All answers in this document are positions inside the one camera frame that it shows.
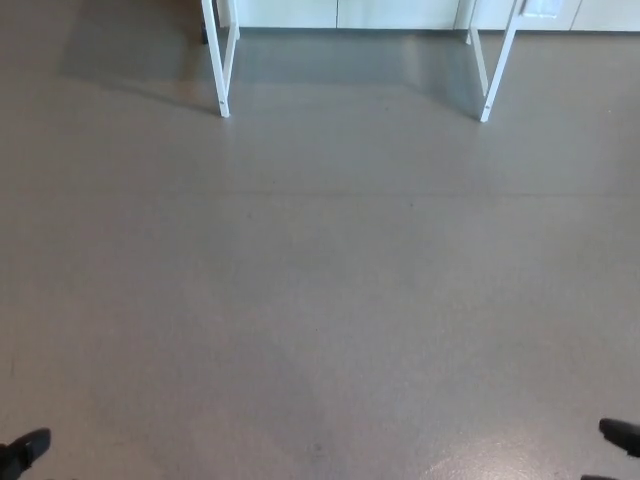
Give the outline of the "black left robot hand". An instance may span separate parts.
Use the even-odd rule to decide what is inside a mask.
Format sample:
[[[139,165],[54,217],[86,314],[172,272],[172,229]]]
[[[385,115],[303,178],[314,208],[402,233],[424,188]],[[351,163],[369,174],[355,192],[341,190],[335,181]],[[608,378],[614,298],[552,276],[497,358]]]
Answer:
[[[1,480],[18,480],[50,448],[51,430],[39,428],[1,445]]]

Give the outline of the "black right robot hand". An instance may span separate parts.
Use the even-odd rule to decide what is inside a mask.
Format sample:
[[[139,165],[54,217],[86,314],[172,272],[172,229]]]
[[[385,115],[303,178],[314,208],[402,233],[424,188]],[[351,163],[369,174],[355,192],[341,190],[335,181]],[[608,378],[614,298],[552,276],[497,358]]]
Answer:
[[[599,421],[599,431],[608,442],[624,450],[628,456],[639,457],[640,431],[638,424],[602,418]]]

